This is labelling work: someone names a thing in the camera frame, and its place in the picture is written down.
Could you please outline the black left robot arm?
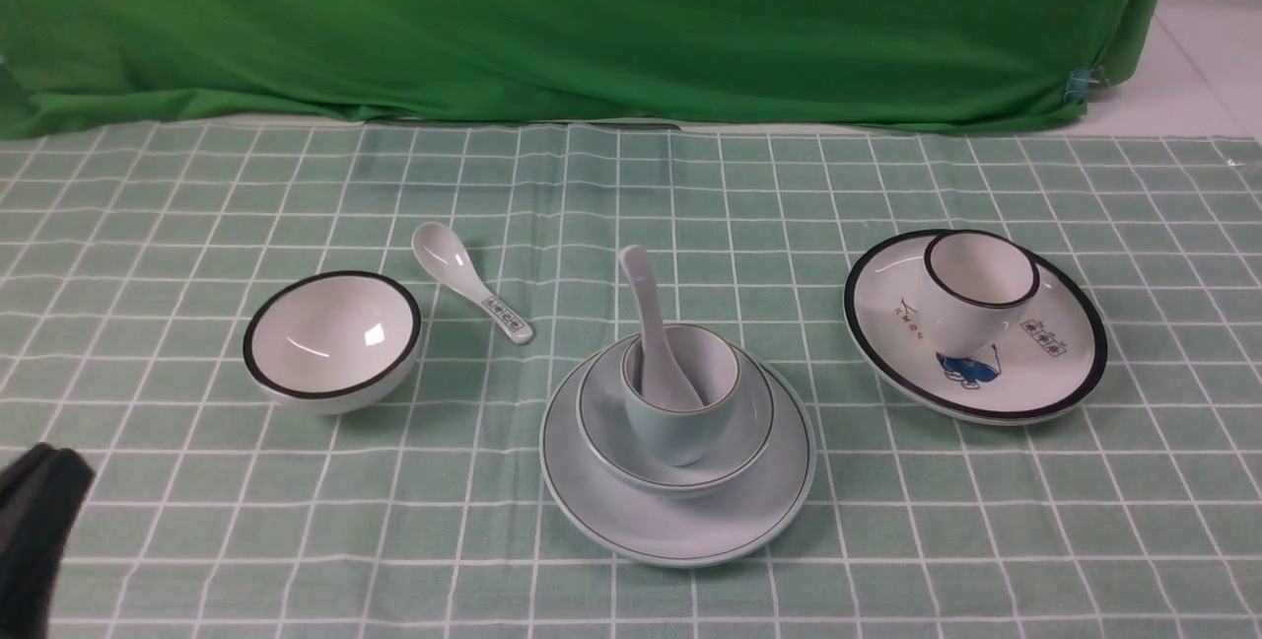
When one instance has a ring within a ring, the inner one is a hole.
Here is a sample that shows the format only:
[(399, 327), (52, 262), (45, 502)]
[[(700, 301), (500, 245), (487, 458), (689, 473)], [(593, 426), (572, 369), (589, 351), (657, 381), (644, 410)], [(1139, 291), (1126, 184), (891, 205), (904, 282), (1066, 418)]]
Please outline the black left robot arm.
[(1, 474), (1, 634), (45, 638), (61, 562), (93, 469), (40, 442)]

